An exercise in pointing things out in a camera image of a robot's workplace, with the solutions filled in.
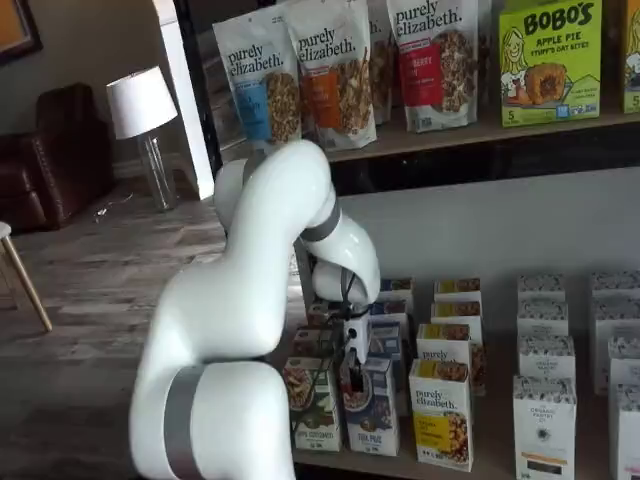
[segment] wooden shelf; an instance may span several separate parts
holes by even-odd
[[[530,137],[633,122],[640,122],[640,114],[625,115],[620,112],[620,102],[606,101],[602,104],[600,116],[587,120],[548,123],[529,127],[503,128],[500,115],[495,112],[485,114],[484,116],[480,115],[478,122],[468,127],[427,133],[409,133],[406,131],[404,110],[402,108],[395,108],[392,112],[391,122],[378,127],[377,141],[358,150],[329,153],[328,157],[330,162],[342,162],[345,160],[435,150],[438,148],[472,143]]]
[[[294,449],[297,463],[373,473],[388,477],[423,480],[513,480],[515,478],[513,440],[513,400],[511,394],[515,362],[505,358],[513,348],[493,349],[488,379],[488,396],[477,398],[474,423],[474,463],[471,473],[418,463],[410,418],[401,419],[401,447],[397,457],[382,457],[355,453],[346,447],[341,453],[320,453]],[[588,365],[586,356],[579,359]],[[578,425],[576,439],[576,479],[609,478],[609,446],[607,433],[607,401],[590,391],[586,371],[578,377]]]

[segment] brown leather chair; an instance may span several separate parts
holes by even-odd
[[[0,221],[57,229],[113,188],[107,124],[83,84],[38,97],[36,132],[0,136]]]

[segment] wooden floor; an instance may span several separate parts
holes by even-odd
[[[2,480],[135,475],[127,415],[154,305],[173,274],[219,256],[225,236],[210,201],[158,214],[149,198],[123,202],[127,194],[61,231],[14,237],[54,329],[41,334],[30,308],[4,308],[0,290]],[[290,278],[287,315],[297,322],[304,305],[295,262]]]

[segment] wooden stool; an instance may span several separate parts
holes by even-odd
[[[31,283],[31,279],[27,274],[27,271],[24,269],[24,265],[18,256],[18,252],[13,246],[13,242],[11,241],[11,227],[6,223],[0,222],[0,273],[4,276],[4,280],[9,288],[9,293],[13,297],[16,306],[18,305],[16,291],[11,284],[11,280],[9,276],[11,272],[8,269],[7,263],[10,263],[18,274],[18,278],[20,279],[20,283],[24,288],[29,300],[31,300],[31,304],[33,308],[36,309],[38,316],[40,317],[40,321],[44,325],[44,329],[47,332],[50,332],[53,328],[51,326],[51,320],[49,320],[49,316],[42,306],[42,302],[40,302],[40,297],[38,296],[38,292],[36,292],[35,287]]]

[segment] granola bag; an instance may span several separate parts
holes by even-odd
[[[374,141],[366,0],[302,0],[286,6],[318,143],[335,151]]]
[[[298,65],[282,5],[213,25],[247,138],[267,155],[300,138]]]
[[[407,130],[476,121],[478,0],[387,0]]]
[[[391,88],[395,40],[387,12],[387,0],[368,0],[371,32],[371,96],[376,125],[388,122],[391,116]]]

